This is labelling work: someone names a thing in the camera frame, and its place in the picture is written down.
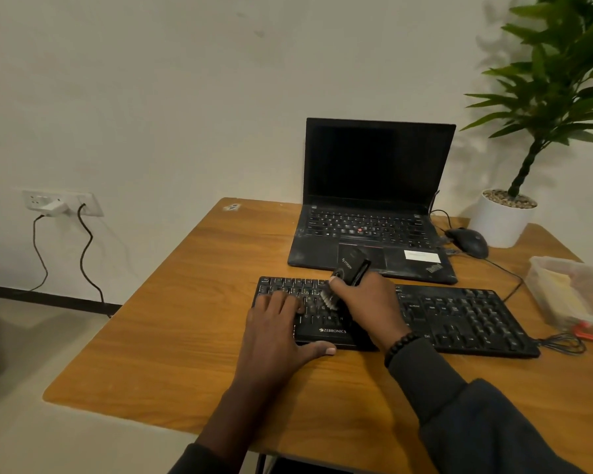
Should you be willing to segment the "person's left hand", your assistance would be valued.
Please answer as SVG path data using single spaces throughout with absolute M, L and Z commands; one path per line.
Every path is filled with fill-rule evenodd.
M 292 321 L 284 321 L 276 314 L 276 292 L 260 296 L 266 296 L 266 319 L 252 325 L 252 308 L 248 312 L 234 381 L 283 387 L 310 362 L 299 361 L 301 345 L 293 335 L 294 319 L 303 310 L 303 304 L 291 295 Z

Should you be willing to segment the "person's right hand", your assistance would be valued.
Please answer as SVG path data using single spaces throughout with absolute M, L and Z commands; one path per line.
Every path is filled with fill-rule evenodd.
M 395 285 L 376 272 L 368 271 L 362 278 L 358 300 L 345 304 L 353 320 L 383 353 L 410 334 L 400 313 Z

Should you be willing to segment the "black keyboard cleaning brush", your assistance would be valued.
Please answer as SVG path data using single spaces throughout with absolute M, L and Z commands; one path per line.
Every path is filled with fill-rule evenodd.
M 332 271 L 332 277 L 341 279 L 347 286 L 356 287 L 370 269 L 371 261 L 355 245 L 341 244 L 338 247 L 338 264 Z M 331 311 L 338 311 L 341 299 L 332 290 L 328 281 L 320 288 L 320 297 Z

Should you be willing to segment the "black computer keyboard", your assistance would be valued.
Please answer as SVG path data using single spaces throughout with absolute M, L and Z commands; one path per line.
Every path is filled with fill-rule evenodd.
M 324 282 L 261 277 L 253 300 L 277 291 L 300 298 L 304 312 L 295 315 L 293 324 L 293 337 L 299 345 L 329 341 L 341 350 L 376 351 L 345 305 L 339 303 L 334 311 L 324 304 Z M 404 322 L 440 353 L 516 359 L 540 355 L 536 342 L 494 291 L 397 284 L 395 292 Z

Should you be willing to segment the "person's right forearm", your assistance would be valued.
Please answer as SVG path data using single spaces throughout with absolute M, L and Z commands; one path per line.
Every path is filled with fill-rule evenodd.
M 395 343 L 384 364 L 415 412 L 439 474 L 586 474 L 558 456 L 495 386 L 466 382 L 418 335 Z

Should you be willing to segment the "person's left forearm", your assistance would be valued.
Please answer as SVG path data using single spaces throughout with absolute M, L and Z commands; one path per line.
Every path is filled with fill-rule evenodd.
M 280 385 L 234 381 L 167 474 L 238 474 Z

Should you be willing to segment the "black laptop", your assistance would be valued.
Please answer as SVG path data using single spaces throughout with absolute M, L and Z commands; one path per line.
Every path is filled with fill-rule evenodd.
M 389 278 L 453 286 L 455 270 L 429 217 L 455 124 L 308 118 L 303 198 L 287 263 L 332 271 L 355 245 Z M 407 260 L 436 252 L 441 263 Z

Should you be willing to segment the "black computer mouse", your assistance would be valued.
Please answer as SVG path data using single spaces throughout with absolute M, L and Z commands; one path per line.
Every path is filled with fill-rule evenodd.
M 480 260 L 489 257 L 489 246 L 485 238 L 476 230 L 459 227 L 444 231 L 444 235 L 451 243 L 465 254 Z

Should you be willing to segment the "white plant pot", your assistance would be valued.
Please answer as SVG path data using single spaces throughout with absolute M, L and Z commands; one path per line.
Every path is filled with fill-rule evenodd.
M 481 193 L 468 228 L 493 248 L 511 248 L 530 222 L 538 203 L 530 197 L 511 197 L 506 190 L 490 189 Z

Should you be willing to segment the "clear plastic container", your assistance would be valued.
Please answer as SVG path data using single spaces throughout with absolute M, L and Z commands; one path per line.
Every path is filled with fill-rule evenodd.
M 550 256 L 533 256 L 525 285 L 549 325 L 565 331 L 581 320 L 593 324 L 591 265 Z

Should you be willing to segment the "green potted plant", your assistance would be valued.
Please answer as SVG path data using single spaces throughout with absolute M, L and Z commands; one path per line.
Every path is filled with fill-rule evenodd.
M 501 129 L 490 138 L 519 132 L 532 137 L 509 187 L 483 194 L 500 205 L 530 209 L 537 203 L 521 188 L 538 155 L 553 143 L 593 143 L 593 0 L 531 0 L 509 11 L 513 20 L 501 29 L 529 55 L 483 72 L 501 89 L 467 94 L 476 99 L 469 109 L 493 111 L 462 130 L 499 121 Z

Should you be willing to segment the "white wall socket panel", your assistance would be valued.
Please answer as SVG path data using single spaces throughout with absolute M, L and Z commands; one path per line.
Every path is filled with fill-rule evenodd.
M 40 213 L 40 208 L 42 206 L 56 199 L 61 199 L 70 207 L 70 213 L 63 215 L 76 215 L 78 210 L 81 209 L 81 216 L 104 216 L 98 200 L 92 193 L 56 190 L 23 190 L 21 194 L 25 208 L 38 213 Z

